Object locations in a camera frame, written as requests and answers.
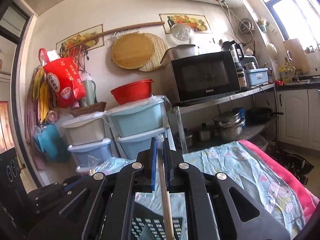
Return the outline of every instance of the pot on shelf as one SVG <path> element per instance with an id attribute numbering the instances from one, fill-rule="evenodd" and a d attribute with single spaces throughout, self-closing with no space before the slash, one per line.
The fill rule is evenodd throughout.
<path id="1" fill-rule="evenodd" d="M 211 125 L 207 125 L 205 122 L 201 124 L 201 127 L 198 128 L 197 134 L 200 142 L 207 142 L 213 138 L 213 129 Z"/>
<path id="2" fill-rule="evenodd" d="M 187 147 L 188 148 L 192 147 L 195 144 L 195 140 L 196 140 L 195 133 L 187 130 L 186 128 L 184 128 L 183 130 L 184 130 L 184 136 L 186 138 Z M 179 133 L 176 134 L 176 140 L 177 140 L 178 146 L 181 148 Z"/>
<path id="3" fill-rule="evenodd" d="M 242 126 L 244 123 L 245 123 L 245 119 L 241 118 L 240 122 L 230 127 L 217 128 L 219 139 L 224 142 L 236 141 L 239 138 L 240 134 L 242 134 L 242 131 L 243 131 Z"/>
<path id="4" fill-rule="evenodd" d="M 239 111 L 228 111 L 212 118 L 212 120 L 216 128 L 227 128 L 240 122 L 241 117 Z"/>

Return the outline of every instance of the frying pan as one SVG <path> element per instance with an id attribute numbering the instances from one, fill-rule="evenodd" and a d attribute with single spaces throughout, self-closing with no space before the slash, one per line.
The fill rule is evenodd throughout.
<path id="1" fill-rule="evenodd" d="M 270 119 L 271 116 L 284 113 L 282 112 L 272 112 L 272 109 L 267 107 L 256 107 L 249 109 L 247 111 L 247 115 L 251 118 L 254 122 L 266 122 Z"/>

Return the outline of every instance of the white storage drawer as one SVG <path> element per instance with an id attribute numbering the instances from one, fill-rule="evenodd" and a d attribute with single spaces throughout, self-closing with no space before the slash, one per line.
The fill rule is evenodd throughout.
<path id="1" fill-rule="evenodd" d="M 109 129 L 104 112 L 84 114 L 62 124 L 68 143 L 73 146 L 102 141 Z"/>

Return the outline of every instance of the pink towel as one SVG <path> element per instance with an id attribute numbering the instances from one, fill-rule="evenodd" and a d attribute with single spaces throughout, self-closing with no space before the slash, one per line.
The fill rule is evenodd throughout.
<path id="1" fill-rule="evenodd" d="M 306 222 L 308 222 L 311 215 L 316 210 L 316 205 L 317 203 L 319 203 L 319 199 L 312 195 L 315 198 L 313 200 L 306 191 L 305 187 L 288 170 L 282 167 L 279 163 L 273 160 L 270 156 L 260 150 L 253 143 L 246 140 L 241 140 L 239 142 L 253 151 L 260 159 L 264 161 L 264 163 L 271 170 L 273 170 L 281 179 L 283 179 L 289 185 L 290 188 L 294 190 L 301 203 L 305 220 Z"/>

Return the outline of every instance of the red colander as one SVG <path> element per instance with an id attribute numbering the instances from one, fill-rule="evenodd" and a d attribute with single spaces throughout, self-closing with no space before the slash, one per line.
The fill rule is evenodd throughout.
<path id="1" fill-rule="evenodd" d="M 151 96 L 152 79 L 143 79 L 111 90 L 118 104 L 138 101 Z"/>

